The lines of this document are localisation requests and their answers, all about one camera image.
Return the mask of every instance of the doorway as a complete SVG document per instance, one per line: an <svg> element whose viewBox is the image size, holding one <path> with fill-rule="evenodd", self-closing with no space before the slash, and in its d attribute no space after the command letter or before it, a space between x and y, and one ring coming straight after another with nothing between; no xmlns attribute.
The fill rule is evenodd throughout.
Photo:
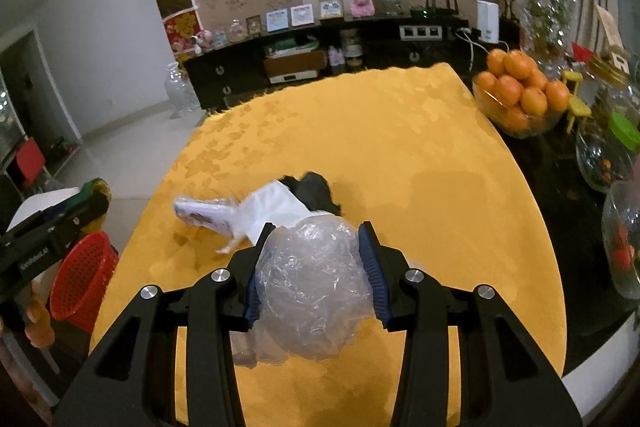
<svg viewBox="0 0 640 427"><path fill-rule="evenodd" d="M0 52L0 73L15 116L33 137L55 173L78 146L78 133L66 114L34 31Z"/></svg>

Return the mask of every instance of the white picture frame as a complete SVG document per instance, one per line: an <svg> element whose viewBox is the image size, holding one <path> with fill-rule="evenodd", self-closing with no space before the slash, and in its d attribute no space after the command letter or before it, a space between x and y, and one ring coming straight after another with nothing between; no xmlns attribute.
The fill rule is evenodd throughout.
<svg viewBox="0 0 640 427"><path fill-rule="evenodd" d="M286 8L274 10L265 15L267 19L267 32L286 30L289 27L289 11Z"/></svg>
<svg viewBox="0 0 640 427"><path fill-rule="evenodd" d="M339 19L344 17L342 0L320 0L321 19Z"/></svg>
<svg viewBox="0 0 640 427"><path fill-rule="evenodd" d="M301 4L300 6L292 6L291 11L291 25L292 26L304 26L307 24L313 24L314 19L314 6L312 4Z"/></svg>

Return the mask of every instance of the silver screw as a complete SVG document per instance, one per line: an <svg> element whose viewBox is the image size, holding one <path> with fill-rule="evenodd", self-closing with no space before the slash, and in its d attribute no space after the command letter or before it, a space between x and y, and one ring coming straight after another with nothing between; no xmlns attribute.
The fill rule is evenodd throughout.
<svg viewBox="0 0 640 427"><path fill-rule="evenodd" d="M211 278L215 282L225 282L229 277L231 277L231 273L226 268L218 268L211 273Z"/></svg>
<svg viewBox="0 0 640 427"><path fill-rule="evenodd" d="M155 286L145 286L140 290L140 296L143 299L152 299L158 295L158 288Z"/></svg>
<svg viewBox="0 0 640 427"><path fill-rule="evenodd" d="M407 270L407 272L404 274L404 277L409 282L421 282L422 279L424 279L424 273L422 273L420 270L411 269Z"/></svg>
<svg viewBox="0 0 640 427"><path fill-rule="evenodd" d="M478 288L478 295L483 299L493 299L495 297L495 290L486 284L483 284Z"/></svg>

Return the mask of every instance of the green lid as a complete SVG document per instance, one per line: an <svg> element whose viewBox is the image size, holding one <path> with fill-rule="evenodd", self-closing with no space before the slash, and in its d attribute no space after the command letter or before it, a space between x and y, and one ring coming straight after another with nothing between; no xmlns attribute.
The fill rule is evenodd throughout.
<svg viewBox="0 0 640 427"><path fill-rule="evenodd" d="M609 130L632 152L640 148L640 132L618 112L611 113Z"/></svg>

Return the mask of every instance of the black tabletop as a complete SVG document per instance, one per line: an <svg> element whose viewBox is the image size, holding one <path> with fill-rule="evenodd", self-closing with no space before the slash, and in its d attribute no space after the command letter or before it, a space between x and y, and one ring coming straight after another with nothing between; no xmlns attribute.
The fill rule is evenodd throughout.
<svg viewBox="0 0 640 427"><path fill-rule="evenodd" d="M464 81L470 87L470 79ZM602 347L640 301L623 298L613 286L602 241L605 195L582 178L575 133L565 131L563 118L541 136L518 140L500 135L538 203L558 260L568 330L567 374Z"/></svg>

